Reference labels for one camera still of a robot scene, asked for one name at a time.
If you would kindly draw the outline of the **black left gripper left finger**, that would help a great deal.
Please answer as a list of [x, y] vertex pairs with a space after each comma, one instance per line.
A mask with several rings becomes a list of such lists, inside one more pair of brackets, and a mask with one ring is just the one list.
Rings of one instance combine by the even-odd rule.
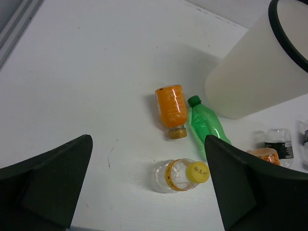
[[93, 149], [82, 135], [0, 170], [2, 231], [70, 228]]

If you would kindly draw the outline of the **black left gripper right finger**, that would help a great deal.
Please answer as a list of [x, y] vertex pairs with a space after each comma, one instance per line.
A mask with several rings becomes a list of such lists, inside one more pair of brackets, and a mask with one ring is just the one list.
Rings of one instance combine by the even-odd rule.
[[237, 149], [214, 135], [205, 152], [226, 231], [306, 231], [308, 175]]

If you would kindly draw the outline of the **orange labelled crushed bottle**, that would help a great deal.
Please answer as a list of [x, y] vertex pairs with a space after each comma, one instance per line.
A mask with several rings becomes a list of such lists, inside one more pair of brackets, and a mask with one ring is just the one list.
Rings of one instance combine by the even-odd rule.
[[275, 149], [272, 148], [259, 148], [248, 151], [249, 154], [263, 159], [275, 165], [280, 165], [279, 156]]

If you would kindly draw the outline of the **clear bottle with black label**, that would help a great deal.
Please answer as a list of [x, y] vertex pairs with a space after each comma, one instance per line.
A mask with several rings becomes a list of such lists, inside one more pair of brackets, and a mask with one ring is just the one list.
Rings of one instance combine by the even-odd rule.
[[265, 138], [264, 145], [266, 148], [272, 148], [277, 151], [280, 166], [290, 168], [293, 160], [293, 146], [291, 133], [287, 128], [269, 129]]

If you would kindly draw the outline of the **clear bottle with yellow cap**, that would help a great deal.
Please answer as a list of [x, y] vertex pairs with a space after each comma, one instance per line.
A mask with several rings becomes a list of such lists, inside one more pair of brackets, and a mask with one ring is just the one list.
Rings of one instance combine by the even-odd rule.
[[157, 163], [153, 169], [153, 187], [158, 193], [185, 192], [208, 181], [206, 163], [182, 158]]

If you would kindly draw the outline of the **orange juice bottle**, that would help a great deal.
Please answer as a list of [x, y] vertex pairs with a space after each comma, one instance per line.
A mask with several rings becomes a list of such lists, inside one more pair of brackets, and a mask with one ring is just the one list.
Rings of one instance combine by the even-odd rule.
[[181, 139], [187, 136], [185, 123], [188, 118], [185, 97], [181, 85], [171, 85], [155, 91], [159, 116], [168, 129], [170, 139]]

